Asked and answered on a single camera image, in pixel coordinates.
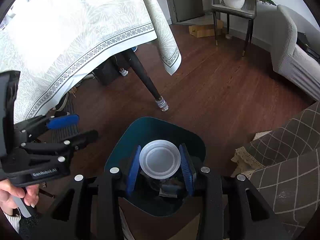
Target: sweater cuff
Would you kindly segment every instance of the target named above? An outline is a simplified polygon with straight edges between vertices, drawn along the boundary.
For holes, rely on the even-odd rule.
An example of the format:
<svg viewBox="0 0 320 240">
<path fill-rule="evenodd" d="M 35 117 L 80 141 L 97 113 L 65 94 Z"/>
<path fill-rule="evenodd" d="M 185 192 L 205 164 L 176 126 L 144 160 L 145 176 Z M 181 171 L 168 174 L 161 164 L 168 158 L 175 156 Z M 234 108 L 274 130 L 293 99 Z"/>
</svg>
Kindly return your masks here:
<svg viewBox="0 0 320 240">
<path fill-rule="evenodd" d="M 3 212 L 5 217 L 9 220 L 10 224 L 13 228 L 19 233 L 19 222 L 21 219 L 21 215 L 9 216 L 5 212 Z"/>
</svg>

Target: lace trim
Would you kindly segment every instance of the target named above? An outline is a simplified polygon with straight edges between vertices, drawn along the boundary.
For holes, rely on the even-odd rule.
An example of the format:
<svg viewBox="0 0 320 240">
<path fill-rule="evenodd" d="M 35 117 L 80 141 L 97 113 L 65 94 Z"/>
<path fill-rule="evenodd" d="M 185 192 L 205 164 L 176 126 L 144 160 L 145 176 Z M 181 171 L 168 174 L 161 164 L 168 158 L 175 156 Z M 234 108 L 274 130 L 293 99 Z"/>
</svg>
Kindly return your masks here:
<svg viewBox="0 0 320 240">
<path fill-rule="evenodd" d="M 245 171 L 245 172 L 242 172 L 242 174 L 246 176 L 248 179 L 250 179 L 254 171 L 256 170 Z"/>
<path fill-rule="evenodd" d="M 258 162 L 247 150 L 242 146 L 236 149 L 235 156 L 231 161 L 238 163 L 239 157 L 244 160 L 245 163 L 249 164 L 254 170 L 264 168 L 265 166 Z"/>
</svg>

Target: gray chair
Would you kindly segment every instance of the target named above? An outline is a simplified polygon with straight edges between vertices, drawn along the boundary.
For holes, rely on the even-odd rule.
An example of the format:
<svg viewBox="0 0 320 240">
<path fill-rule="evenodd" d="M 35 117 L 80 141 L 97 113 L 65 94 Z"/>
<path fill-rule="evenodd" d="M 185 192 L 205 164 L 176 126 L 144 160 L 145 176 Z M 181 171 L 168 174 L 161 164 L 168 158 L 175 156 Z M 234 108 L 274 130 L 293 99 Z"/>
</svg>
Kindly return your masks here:
<svg viewBox="0 0 320 240">
<path fill-rule="evenodd" d="M 305 33 L 310 47 L 320 54 L 320 32 L 304 17 L 277 6 L 274 39 L 271 46 L 273 70 L 316 100 L 320 100 L 320 65 L 297 44 L 298 32 Z"/>
<path fill-rule="evenodd" d="M 229 34 L 230 14 L 235 15 L 235 16 L 239 16 L 242 18 L 246 18 L 249 20 L 247 35 L 246 35 L 245 43 L 244 43 L 244 49 L 242 52 L 242 56 L 244 56 L 245 49 L 247 48 L 249 40 L 250 40 L 250 44 L 251 44 L 252 32 L 253 32 L 253 20 L 255 19 L 256 15 L 257 15 L 257 0 L 245 0 L 244 5 L 242 6 L 241 9 L 235 9 L 235 8 L 228 7 L 224 4 L 223 0 L 221 1 L 220 4 L 214 4 L 211 9 L 211 14 L 212 14 L 213 22 L 215 25 L 215 33 L 217 33 L 218 32 L 218 30 L 217 30 L 217 17 L 216 17 L 215 12 L 221 12 L 221 13 L 227 14 L 227 33 L 228 34 Z M 217 35 L 215 35 L 215 39 L 216 39 L 216 45 L 218 45 Z"/>
</svg>

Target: white plastic cup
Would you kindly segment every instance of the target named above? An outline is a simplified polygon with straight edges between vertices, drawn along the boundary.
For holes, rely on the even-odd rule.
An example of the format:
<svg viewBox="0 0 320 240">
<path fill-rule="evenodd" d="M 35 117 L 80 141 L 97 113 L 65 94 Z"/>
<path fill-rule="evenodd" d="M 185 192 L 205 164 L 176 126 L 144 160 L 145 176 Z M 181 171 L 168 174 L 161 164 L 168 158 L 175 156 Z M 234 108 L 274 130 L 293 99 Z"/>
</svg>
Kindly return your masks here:
<svg viewBox="0 0 320 240">
<path fill-rule="evenodd" d="M 139 157 L 142 170 L 153 179 L 167 179 L 181 163 L 178 148 L 171 142 L 156 140 L 143 147 Z"/>
</svg>

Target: table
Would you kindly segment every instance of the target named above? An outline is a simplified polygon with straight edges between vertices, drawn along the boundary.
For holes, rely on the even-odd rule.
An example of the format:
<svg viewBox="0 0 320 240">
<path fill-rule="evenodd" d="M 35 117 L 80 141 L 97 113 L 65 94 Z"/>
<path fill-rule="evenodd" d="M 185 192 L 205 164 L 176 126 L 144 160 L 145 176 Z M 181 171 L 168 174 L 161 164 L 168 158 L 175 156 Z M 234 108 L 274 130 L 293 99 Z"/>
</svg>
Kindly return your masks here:
<svg viewBox="0 0 320 240">
<path fill-rule="evenodd" d="M 119 52 L 164 107 L 128 50 L 149 41 L 172 75 L 181 55 L 156 0 L 31 0 L 0 33 L 0 71 L 21 72 L 14 122 L 46 114 L 84 76 Z"/>
</svg>

